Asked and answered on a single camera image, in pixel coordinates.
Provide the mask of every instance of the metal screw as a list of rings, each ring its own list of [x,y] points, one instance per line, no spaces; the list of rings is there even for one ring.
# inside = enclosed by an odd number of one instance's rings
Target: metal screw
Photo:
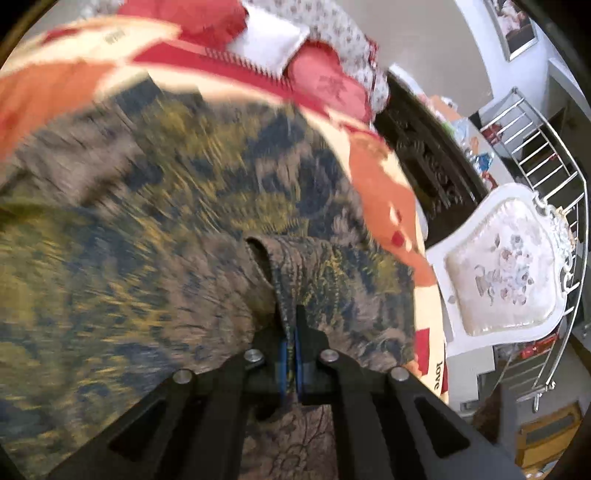
[[[327,348],[326,350],[322,350],[320,352],[320,358],[323,362],[331,364],[332,362],[336,362],[339,359],[339,353]]]
[[[397,382],[404,382],[408,380],[408,378],[410,377],[410,373],[408,373],[408,370],[406,370],[406,368],[394,367],[392,370],[390,370],[390,377],[392,377]]]
[[[183,368],[182,370],[177,370],[173,375],[173,380],[181,385],[189,383],[192,378],[193,374],[190,370],[187,370],[186,368]]]
[[[256,348],[251,348],[250,350],[244,352],[244,358],[250,364],[255,364],[263,359],[263,354],[260,350],[257,350]]]

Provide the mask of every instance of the floral chair cushion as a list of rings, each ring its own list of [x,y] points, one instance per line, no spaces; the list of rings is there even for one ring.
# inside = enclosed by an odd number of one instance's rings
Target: floral chair cushion
[[[544,323],[558,302],[554,254],[547,233],[521,199],[493,210],[446,257],[468,335]]]

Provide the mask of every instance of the white pillow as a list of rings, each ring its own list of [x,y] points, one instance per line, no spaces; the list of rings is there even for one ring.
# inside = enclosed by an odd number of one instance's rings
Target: white pillow
[[[280,77],[310,35],[309,27],[294,25],[262,8],[244,6],[249,14],[246,30],[226,49]]]

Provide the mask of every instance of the floral fabric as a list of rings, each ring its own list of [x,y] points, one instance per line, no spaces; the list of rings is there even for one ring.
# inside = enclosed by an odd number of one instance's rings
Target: floral fabric
[[[371,238],[335,154],[291,105],[146,81],[56,119],[11,165],[0,442],[29,478],[257,329],[282,330],[292,352],[298,304],[363,366],[414,358],[412,269]],[[245,479],[336,478],[328,406],[289,402],[246,434]]]

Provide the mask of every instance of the dark wooden furniture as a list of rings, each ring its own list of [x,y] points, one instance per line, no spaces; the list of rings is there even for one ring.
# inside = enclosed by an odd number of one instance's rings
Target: dark wooden furniture
[[[442,124],[391,74],[388,84],[388,106],[374,125],[395,150],[425,212],[429,247],[466,221],[488,192]]]

